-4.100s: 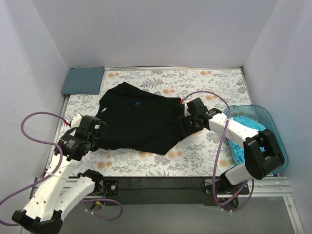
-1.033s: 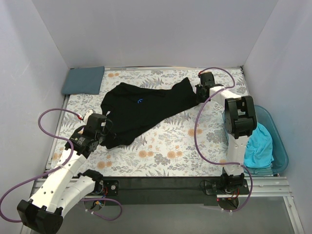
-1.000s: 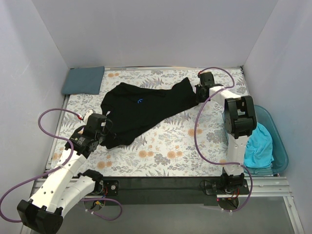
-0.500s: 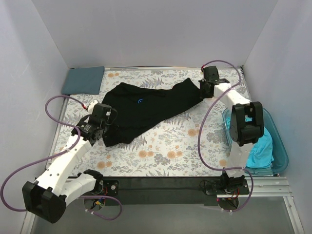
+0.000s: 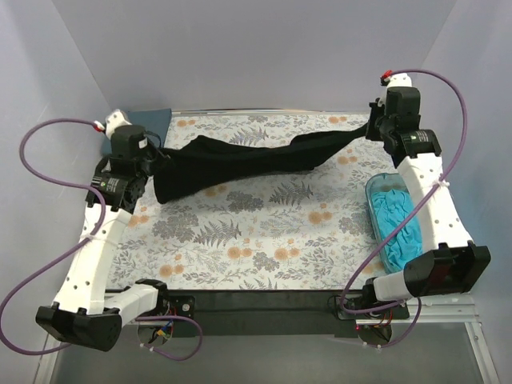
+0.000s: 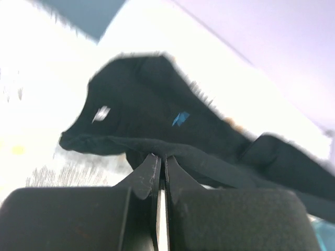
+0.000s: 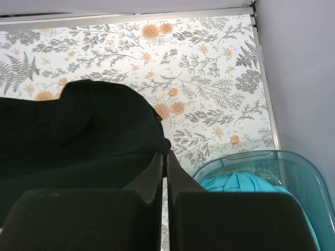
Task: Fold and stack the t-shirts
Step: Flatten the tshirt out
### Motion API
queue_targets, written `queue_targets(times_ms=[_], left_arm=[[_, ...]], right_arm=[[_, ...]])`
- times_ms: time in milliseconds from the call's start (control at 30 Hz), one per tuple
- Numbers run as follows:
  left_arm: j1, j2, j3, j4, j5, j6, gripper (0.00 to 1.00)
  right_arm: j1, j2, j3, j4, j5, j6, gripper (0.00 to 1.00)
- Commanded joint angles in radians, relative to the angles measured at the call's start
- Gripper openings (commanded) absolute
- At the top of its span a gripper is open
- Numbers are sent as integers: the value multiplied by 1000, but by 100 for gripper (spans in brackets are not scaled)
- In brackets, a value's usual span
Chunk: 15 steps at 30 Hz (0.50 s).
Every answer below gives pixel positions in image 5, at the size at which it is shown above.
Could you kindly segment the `black t-shirt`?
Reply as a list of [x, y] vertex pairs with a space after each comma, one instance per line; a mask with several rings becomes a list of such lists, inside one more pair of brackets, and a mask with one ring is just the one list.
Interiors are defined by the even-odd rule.
[[166, 204], [241, 178], [312, 171], [365, 134], [366, 126], [300, 134], [274, 148], [238, 146], [199, 135], [179, 150], [162, 151], [167, 158], [153, 176], [155, 196]]

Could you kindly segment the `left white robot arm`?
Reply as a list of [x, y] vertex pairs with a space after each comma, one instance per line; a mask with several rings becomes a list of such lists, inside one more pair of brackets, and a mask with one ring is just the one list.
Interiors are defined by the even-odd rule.
[[[36, 323], [59, 340], [96, 350], [111, 350], [122, 328], [140, 315], [160, 315], [169, 308], [167, 285], [141, 279], [113, 298], [105, 291], [111, 263], [122, 233], [143, 195], [149, 176], [163, 159], [146, 137], [142, 126], [124, 124], [116, 128], [111, 154], [97, 166], [91, 182], [106, 202], [93, 193], [86, 197], [84, 230], [87, 243], [73, 258], [61, 289], [50, 306], [41, 306]], [[90, 235], [100, 214], [103, 224]]]

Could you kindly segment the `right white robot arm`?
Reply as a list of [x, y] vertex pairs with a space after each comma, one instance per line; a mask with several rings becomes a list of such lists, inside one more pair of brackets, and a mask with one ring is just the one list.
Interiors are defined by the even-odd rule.
[[435, 133], [419, 127], [420, 101], [418, 89], [392, 86], [383, 102], [371, 105], [367, 136], [383, 142], [419, 208], [422, 253], [399, 272], [367, 280], [367, 305], [469, 292], [490, 263], [488, 247], [474, 244], [440, 179], [442, 150]]

